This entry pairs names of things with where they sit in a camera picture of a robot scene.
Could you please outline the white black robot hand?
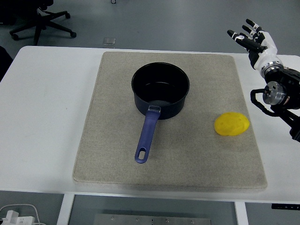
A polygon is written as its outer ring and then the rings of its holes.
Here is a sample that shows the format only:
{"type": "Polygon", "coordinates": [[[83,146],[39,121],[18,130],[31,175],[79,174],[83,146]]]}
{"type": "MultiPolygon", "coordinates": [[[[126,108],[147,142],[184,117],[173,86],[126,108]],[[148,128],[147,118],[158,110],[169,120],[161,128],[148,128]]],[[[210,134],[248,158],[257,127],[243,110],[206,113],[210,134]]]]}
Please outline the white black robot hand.
{"type": "Polygon", "coordinates": [[[251,67],[259,72],[267,68],[268,64],[277,64],[282,68],[282,62],[277,57],[277,47],[270,34],[250,19],[247,19],[246,23],[247,26],[242,26],[246,33],[228,30],[227,34],[246,49],[251,67]]]}

